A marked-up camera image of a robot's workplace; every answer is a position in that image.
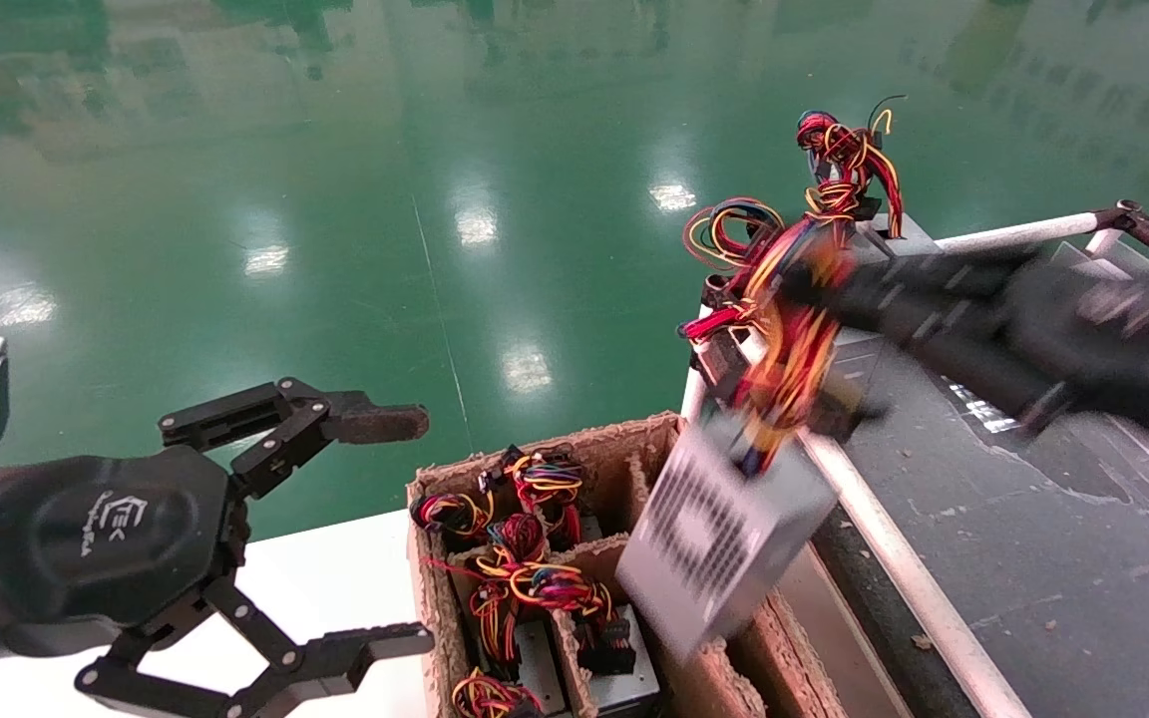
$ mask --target ventilation grille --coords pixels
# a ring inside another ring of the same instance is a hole
[[[740,478],[701,432],[684,432],[647,505],[642,540],[708,612],[733,589],[751,556],[747,517],[731,492]]]

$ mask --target white table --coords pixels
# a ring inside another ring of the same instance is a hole
[[[411,573],[406,559],[409,517],[379,517],[253,542],[238,587],[296,642],[329,631],[415,622]],[[103,654],[67,658],[0,661],[0,718],[63,715],[113,718],[108,708],[74,690],[79,669]],[[265,662],[219,617],[210,617],[178,644],[151,654],[142,672],[232,694],[264,670]],[[419,657],[376,663],[355,695],[309,701],[293,718],[410,718],[424,715]]]

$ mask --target cardboard box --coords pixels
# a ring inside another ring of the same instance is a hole
[[[571,550],[548,556],[552,563],[578,566],[606,584],[616,601],[625,601],[624,589],[615,579],[615,568],[629,532],[641,517],[647,496],[683,420],[673,412],[648,419],[587,429],[574,434],[525,446],[557,443],[573,447],[574,456],[587,469],[579,495],[596,514],[606,538],[580,542]],[[483,469],[496,465],[498,454],[476,455],[448,466],[430,466],[415,473],[406,488],[407,501],[423,495],[460,492],[481,499],[476,478]],[[504,518],[519,505],[499,501],[496,518]],[[465,622],[461,596],[472,590],[470,578],[452,578],[438,563],[464,564],[475,551],[453,555],[442,538],[410,531],[411,572],[419,617],[437,636],[437,648],[424,658],[427,686],[427,713],[433,718],[455,718],[450,692],[469,674],[472,663],[465,642]],[[589,673],[578,666],[573,622],[562,612],[552,612],[557,643],[556,662],[565,680],[570,710],[578,718],[597,715],[588,690]],[[680,664],[654,640],[643,626],[647,644],[661,681],[668,686],[669,712],[680,718],[843,718],[840,701],[818,662],[801,624],[778,592],[761,605],[753,620],[730,641],[716,640],[703,646],[686,664]],[[475,631],[469,624],[468,631]]]

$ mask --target green epoxy floor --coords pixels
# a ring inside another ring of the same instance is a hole
[[[148,454],[284,375],[427,406],[256,504],[270,536],[676,408],[684,204],[797,213],[801,110],[897,92],[934,237],[1149,208],[1146,1],[0,0],[0,463]]]

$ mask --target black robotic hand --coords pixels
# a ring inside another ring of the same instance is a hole
[[[1027,431],[1063,412],[1149,429],[1149,277],[1103,278],[1031,254],[935,254],[861,265],[825,291],[789,269],[780,296],[879,332]]]
[[[298,646],[236,586],[260,500],[333,441],[427,431],[423,406],[377,406],[286,377],[159,419],[153,456],[76,456],[0,469],[0,657],[109,646],[74,687],[155,718],[283,718],[302,701],[357,690],[371,663],[433,648],[423,624],[327,633]],[[206,450],[263,434],[231,472]],[[228,695],[140,673],[219,615],[269,661]]]

